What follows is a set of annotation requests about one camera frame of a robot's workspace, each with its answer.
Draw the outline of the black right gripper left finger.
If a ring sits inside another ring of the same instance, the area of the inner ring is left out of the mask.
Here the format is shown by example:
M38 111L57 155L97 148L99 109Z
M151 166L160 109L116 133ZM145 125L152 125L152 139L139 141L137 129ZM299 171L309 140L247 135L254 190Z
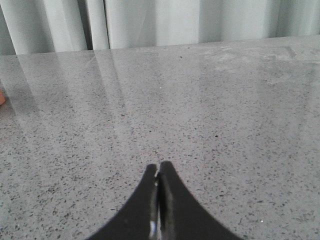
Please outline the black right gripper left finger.
M142 179L117 214L90 240L156 240L158 230L157 166L147 165Z

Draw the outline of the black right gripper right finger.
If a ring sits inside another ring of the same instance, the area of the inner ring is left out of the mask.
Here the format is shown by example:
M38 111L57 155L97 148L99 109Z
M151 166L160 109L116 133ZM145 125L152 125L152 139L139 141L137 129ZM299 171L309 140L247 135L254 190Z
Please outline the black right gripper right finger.
M160 164L158 197L163 240L239 239L198 203L170 161Z

